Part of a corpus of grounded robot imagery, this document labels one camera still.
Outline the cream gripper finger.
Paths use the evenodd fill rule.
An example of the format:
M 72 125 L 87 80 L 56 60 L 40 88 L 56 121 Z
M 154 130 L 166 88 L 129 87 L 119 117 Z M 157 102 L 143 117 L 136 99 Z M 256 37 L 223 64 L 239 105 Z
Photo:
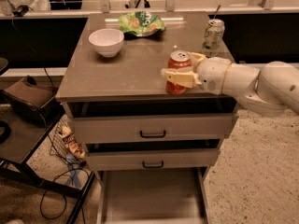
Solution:
M 192 67 L 196 69 L 198 65 L 206 58 L 205 54 L 190 52 Z
M 179 69 L 162 69 L 161 75 L 167 81 L 183 86 L 185 88 L 193 88 L 197 85 L 201 85 L 202 82 L 199 76 L 193 71 L 180 71 Z

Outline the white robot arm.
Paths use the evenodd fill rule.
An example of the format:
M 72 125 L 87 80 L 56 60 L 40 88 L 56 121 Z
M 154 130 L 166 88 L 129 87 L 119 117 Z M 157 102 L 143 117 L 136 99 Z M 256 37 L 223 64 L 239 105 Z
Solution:
M 161 74 L 185 88 L 198 86 L 208 93 L 230 96 L 263 116 L 276 117 L 287 108 L 299 114 L 299 70 L 291 64 L 271 62 L 255 68 L 199 53 L 192 53 L 191 61 L 191 66 L 164 68 Z

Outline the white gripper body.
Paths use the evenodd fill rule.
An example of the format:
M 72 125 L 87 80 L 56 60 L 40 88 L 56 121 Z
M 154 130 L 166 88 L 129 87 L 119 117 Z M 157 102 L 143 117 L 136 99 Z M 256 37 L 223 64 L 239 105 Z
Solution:
M 229 59 L 220 57 L 212 57 L 201 61 L 196 72 L 203 91 L 216 95 L 221 94 L 224 75 L 231 63 Z

